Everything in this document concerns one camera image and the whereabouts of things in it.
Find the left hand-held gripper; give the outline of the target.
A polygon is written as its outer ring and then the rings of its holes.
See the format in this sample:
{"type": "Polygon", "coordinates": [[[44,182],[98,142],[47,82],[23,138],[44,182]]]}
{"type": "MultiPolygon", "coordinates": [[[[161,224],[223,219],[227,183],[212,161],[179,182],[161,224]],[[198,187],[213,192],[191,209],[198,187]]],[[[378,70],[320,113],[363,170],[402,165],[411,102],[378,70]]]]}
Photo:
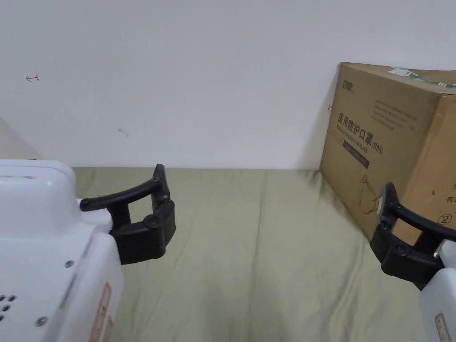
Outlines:
{"type": "Polygon", "coordinates": [[[122,265],[164,256],[176,232],[165,166],[114,194],[75,194],[59,161],[0,161],[0,339],[106,342],[124,288],[122,265]],[[106,209],[151,196],[153,213],[112,229],[106,209]]]}

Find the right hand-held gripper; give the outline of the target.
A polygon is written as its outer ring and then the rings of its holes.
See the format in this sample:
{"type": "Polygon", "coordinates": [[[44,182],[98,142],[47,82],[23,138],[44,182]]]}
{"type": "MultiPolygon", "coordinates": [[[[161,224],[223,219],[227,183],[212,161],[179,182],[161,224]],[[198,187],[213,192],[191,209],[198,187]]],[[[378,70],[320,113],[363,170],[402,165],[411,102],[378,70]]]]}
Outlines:
{"type": "Polygon", "coordinates": [[[415,285],[427,340],[456,340],[456,232],[403,206],[393,183],[386,183],[370,247],[381,270],[415,285]],[[421,231],[418,250],[392,233],[396,221],[421,231]]]}

